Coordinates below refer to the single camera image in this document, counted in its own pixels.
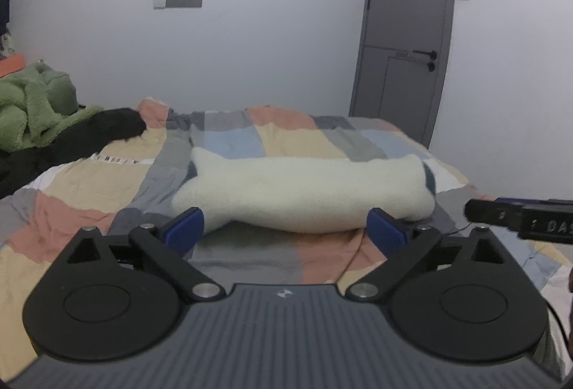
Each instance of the patchwork bedspread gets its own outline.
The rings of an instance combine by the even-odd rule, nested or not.
[[[116,235],[143,222],[170,220],[173,194],[194,175],[192,146],[226,158],[367,161],[416,154],[435,174],[437,205],[429,223],[444,233],[466,226],[463,205],[479,196],[456,169],[382,120],[310,116],[272,107],[181,114],[152,99],[138,109],[148,126],[141,137],[113,142],[99,155],[52,168],[0,200],[0,378],[12,378],[34,359],[22,306],[71,237],[85,225]],[[551,244],[525,242],[504,229],[495,233],[567,324],[568,259]],[[337,283],[342,292],[385,260],[363,230],[293,234],[236,222],[205,236],[186,258],[227,290],[235,282]],[[559,342],[554,326],[552,334]],[[568,370],[562,345],[558,356]]]

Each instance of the hanging clothes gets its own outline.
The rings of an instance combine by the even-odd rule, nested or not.
[[[0,37],[8,32],[10,21],[10,0],[0,0]]]

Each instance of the door handle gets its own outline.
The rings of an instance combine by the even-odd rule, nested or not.
[[[436,52],[436,50],[432,50],[430,52],[424,52],[423,50],[412,50],[412,53],[428,55],[432,61],[434,61],[438,57],[438,53]]]

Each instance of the green fleece blanket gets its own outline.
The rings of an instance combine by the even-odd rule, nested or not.
[[[79,109],[69,75],[44,62],[0,79],[0,150],[45,147],[72,124],[101,111]]]

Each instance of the gray door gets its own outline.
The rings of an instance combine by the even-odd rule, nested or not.
[[[454,0],[366,0],[352,116],[381,117],[430,144]]]

